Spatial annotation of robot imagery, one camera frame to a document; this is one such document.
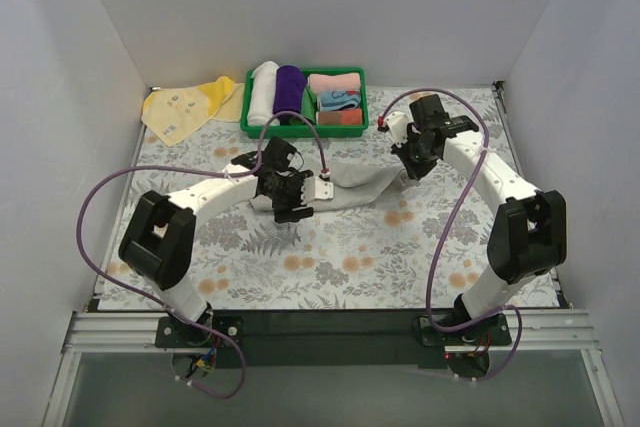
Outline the grey towel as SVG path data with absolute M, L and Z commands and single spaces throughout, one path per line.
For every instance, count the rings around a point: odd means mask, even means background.
M 418 185 L 401 165 L 386 167 L 333 163 L 331 182 L 334 194 L 328 200 L 315 200 L 310 206 L 318 212 L 365 206 L 378 199 L 399 195 Z

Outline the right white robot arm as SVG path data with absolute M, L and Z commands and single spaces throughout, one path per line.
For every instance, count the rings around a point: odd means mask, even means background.
M 562 264 L 567 256 L 565 198 L 526 181 L 489 148 L 489 130 L 470 108 L 451 116 L 441 102 L 443 90 L 411 103 L 408 112 L 388 107 L 379 130 L 392 139 L 391 151 L 412 180 L 420 180 L 443 162 L 467 183 L 462 195 L 475 191 L 493 216 L 487 241 L 488 265 L 460 294 L 452 312 L 432 321 L 434 330 L 466 330 L 500 313 L 534 278 Z

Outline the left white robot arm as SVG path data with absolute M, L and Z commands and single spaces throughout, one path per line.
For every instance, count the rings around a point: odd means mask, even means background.
M 202 324 L 209 305 L 188 276 L 197 230 L 260 196 L 271 201 L 278 223 L 312 216 L 315 176 L 291 166 L 295 155 L 291 144 L 272 138 L 264 150 L 232 159 L 211 178 L 169 194 L 146 192 L 120 243 L 120 259 L 151 285 L 169 312 Z

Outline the green plastic tray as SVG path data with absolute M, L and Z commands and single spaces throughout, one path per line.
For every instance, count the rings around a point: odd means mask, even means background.
M 358 138 L 362 137 L 369 127 L 369 109 L 367 101 L 367 88 L 365 71 L 357 66 L 323 66 L 323 67 L 301 67 L 301 71 L 308 77 L 310 74 L 340 75 L 347 73 L 357 73 L 361 81 L 361 102 L 362 123 L 360 125 L 315 125 L 314 128 L 320 138 Z M 243 107 L 240 119 L 240 129 L 250 138 L 258 139 L 263 126 L 249 126 L 247 115 L 250 107 L 251 92 L 253 89 L 254 69 L 247 71 L 245 75 L 245 92 L 243 97 Z M 271 124 L 266 132 L 266 137 L 273 136 L 284 139 L 311 138 L 311 130 L 305 125 L 279 125 Z

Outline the floral table mat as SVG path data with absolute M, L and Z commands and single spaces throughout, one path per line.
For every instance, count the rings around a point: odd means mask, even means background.
M 451 89 L 483 117 L 492 153 L 515 169 L 491 87 Z M 360 138 L 323 139 L 337 185 L 340 164 L 399 167 L 388 140 L 376 130 L 381 111 L 404 89 L 367 88 L 370 127 Z M 150 131 L 141 140 L 137 164 L 219 170 L 255 141 L 239 123 L 210 121 L 186 141 L 166 147 Z M 109 275 L 150 291 L 117 255 L 138 198 L 149 190 L 169 193 L 199 182 L 173 172 L 136 172 L 128 181 L 124 210 L 102 261 Z M 219 309 L 423 308 L 429 265 L 465 179 L 442 163 L 417 186 L 384 194 L 374 203 L 321 212 L 295 224 L 276 224 L 250 203 L 212 219 L 195 237 L 189 275 Z M 493 219 L 471 191 L 456 216 L 435 274 L 432 305 L 451 307 L 479 278 Z

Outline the brown rolled towel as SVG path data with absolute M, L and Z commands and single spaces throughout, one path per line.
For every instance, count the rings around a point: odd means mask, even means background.
M 330 126 L 359 126 L 363 124 L 363 111 L 360 108 L 319 111 L 317 113 L 317 124 Z

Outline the green rolled towel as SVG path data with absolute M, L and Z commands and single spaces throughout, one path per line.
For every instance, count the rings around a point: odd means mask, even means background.
M 286 107 L 306 118 L 310 123 L 316 122 L 317 95 L 309 88 L 305 88 L 300 95 L 292 97 Z

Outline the white rolled towel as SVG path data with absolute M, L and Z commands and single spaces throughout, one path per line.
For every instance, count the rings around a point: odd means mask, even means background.
M 273 115 L 279 65 L 265 61 L 251 74 L 252 87 L 247 113 L 247 124 L 251 127 L 263 126 Z

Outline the blue patterned rolled towel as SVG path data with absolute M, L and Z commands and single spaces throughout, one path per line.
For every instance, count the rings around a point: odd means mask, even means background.
M 317 97 L 318 110 L 326 112 L 356 109 L 361 101 L 357 90 L 324 91 Z

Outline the purple rolled towel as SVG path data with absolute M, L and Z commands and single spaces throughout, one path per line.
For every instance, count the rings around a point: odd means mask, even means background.
M 307 78 L 296 66 L 283 65 L 276 72 L 273 114 L 285 111 L 301 113 Z

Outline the pink rolled towel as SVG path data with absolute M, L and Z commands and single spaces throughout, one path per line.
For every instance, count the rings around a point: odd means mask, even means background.
M 308 85 L 317 95 L 332 91 L 359 91 L 361 77 L 357 72 L 339 75 L 312 73 L 308 77 Z

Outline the yellow towel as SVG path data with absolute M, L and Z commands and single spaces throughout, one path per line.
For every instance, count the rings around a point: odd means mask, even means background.
M 141 121 L 161 142 L 172 147 L 211 120 L 237 123 L 243 95 L 244 84 L 227 76 L 193 87 L 159 88 L 144 100 Z

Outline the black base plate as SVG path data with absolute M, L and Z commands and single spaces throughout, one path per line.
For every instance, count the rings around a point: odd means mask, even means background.
M 461 333 L 430 327 L 421 309 L 226 310 L 204 317 L 238 345 L 250 367 L 446 366 L 445 349 L 511 344 L 506 318 Z

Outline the aluminium frame rail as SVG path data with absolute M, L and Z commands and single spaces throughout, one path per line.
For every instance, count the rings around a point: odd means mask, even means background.
M 602 360 L 601 343 L 588 312 L 536 308 L 524 310 L 521 316 L 523 335 L 519 350 L 580 352 L 604 424 L 622 426 L 624 421 Z M 163 317 L 163 313 L 153 311 L 74 314 L 43 424 L 63 423 L 82 353 L 151 353 Z

